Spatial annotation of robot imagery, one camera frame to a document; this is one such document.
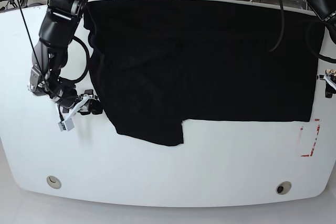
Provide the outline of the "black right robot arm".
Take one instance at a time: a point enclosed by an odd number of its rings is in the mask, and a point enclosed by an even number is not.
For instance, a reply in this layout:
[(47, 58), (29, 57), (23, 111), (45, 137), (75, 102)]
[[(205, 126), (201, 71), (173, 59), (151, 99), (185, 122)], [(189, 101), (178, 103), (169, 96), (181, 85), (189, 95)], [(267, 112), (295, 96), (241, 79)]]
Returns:
[[(39, 41), (32, 52), (33, 67), (29, 89), (36, 96), (47, 95), (65, 112), (78, 105), (84, 98), (88, 101), (79, 107), (81, 115), (101, 114), (103, 109), (93, 90), (78, 94), (76, 84), (89, 72), (90, 54), (85, 43), (75, 36), (88, 0), (47, 0), (47, 11), (40, 27)], [(68, 46), (72, 41), (85, 51), (86, 66), (77, 79), (61, 77), (61, 69), (68, 61)]]

